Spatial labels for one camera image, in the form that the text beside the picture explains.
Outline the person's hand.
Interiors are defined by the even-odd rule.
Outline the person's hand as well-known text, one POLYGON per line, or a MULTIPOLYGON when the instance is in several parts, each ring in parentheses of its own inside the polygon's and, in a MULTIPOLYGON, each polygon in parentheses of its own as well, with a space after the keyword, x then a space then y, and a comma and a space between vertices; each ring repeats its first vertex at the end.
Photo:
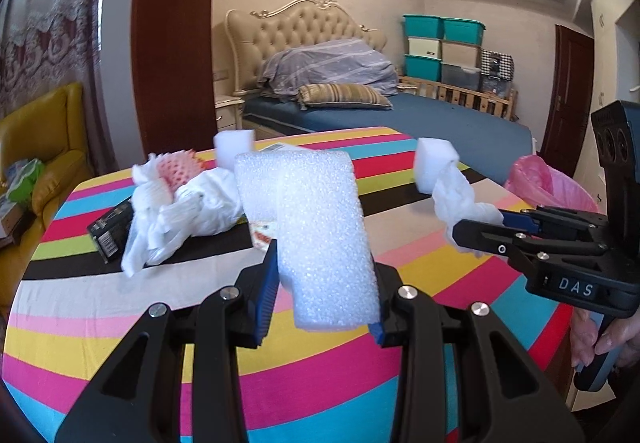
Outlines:
POLYGON ((617 367, 631 367, 639 362, 639 312, 628 319, 614 319, 602 335, 586 310, 575 309, 570 319, 570 354, 572 366, 588 366, 597 355, 620 349, 617 367))

